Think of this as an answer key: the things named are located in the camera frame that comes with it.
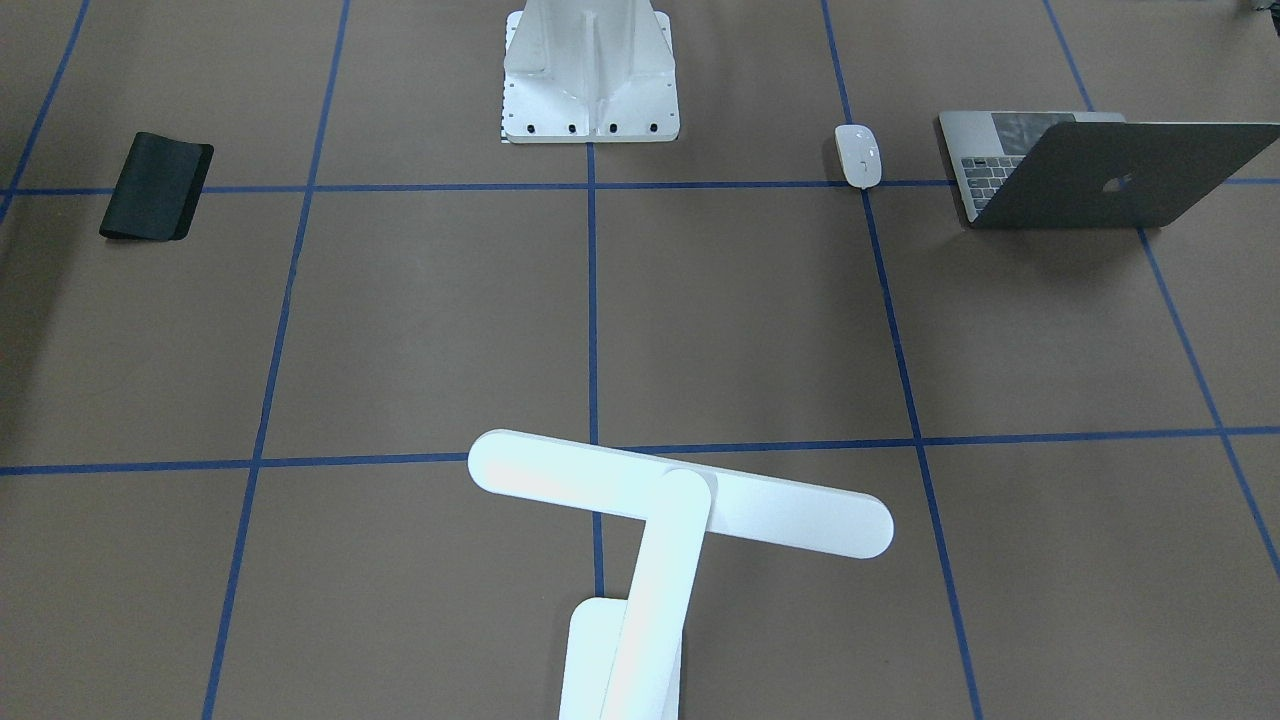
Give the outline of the white computer mouse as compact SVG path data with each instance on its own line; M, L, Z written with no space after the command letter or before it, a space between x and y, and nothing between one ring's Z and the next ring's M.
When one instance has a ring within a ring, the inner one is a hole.
M874 132L860 124L835 128L835 142L844 178L858 190L876 187L883 179L881 147Z

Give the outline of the grey laptop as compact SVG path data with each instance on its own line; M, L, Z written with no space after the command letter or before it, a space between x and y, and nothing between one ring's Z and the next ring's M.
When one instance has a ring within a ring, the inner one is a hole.
M938 122L977 229L1162 228L1279 133L1102 111L942 111Z

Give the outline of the black mouse pad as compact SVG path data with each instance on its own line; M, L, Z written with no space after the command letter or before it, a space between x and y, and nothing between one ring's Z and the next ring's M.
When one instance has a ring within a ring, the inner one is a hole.
M111 241L186 238L215 147L150 132L134 135L99 225Z

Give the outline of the white desk lamp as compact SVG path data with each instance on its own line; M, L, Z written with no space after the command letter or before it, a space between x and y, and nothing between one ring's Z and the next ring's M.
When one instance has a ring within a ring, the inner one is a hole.
M676 719L684 628L708 534L849 559L891 544L893 518L874 496L525 432L474 441L481 489L643 523L628 594L572 612L558 715Z

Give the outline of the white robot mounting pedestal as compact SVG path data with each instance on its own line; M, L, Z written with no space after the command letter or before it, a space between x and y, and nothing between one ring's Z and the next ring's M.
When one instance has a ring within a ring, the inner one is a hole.
M527 1L507 15L508 143L664 143L681 133L669 17L649 1Z

